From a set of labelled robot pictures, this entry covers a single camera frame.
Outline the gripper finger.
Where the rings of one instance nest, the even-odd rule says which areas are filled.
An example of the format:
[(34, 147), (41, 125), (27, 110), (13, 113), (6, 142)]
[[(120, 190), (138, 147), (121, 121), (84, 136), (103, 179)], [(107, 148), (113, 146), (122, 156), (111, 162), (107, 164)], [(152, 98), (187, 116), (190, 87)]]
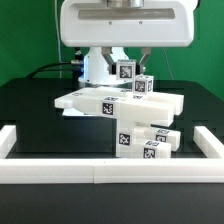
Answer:
[(112, 58), (112, 48), (102, 47), (101, 54), (109, 66), (109, 73), (111, 75), (114, 75), (116, 73), (116, 63), (114, 62)]
[(138, 72), (143, 74), (145, 72), (145, 64), (151, 55), (151, 48), (150, 47), (143, 47), (141, 49), (142, 57), (140, 61), (137, 63)]

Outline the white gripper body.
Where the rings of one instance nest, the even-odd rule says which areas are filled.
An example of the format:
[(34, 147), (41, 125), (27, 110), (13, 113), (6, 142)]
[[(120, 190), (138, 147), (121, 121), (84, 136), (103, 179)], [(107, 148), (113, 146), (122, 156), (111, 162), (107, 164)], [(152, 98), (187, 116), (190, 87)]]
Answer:
[(194, 38), (195, 0), (65, 0), (61, 40), (69, 47), (185, 47)]

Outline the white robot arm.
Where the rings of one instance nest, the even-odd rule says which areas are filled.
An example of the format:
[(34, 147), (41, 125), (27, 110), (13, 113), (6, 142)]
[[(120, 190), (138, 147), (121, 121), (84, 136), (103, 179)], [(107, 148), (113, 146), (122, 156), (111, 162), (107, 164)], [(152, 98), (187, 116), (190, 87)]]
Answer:
[(126, 57), (126, 47), (148, 56), (153, 47), (190, 45), (197, 5), (198, 0), (64, 0), (61, 40), (89, 49), (81, 82), (117, 84), (112, 65)]

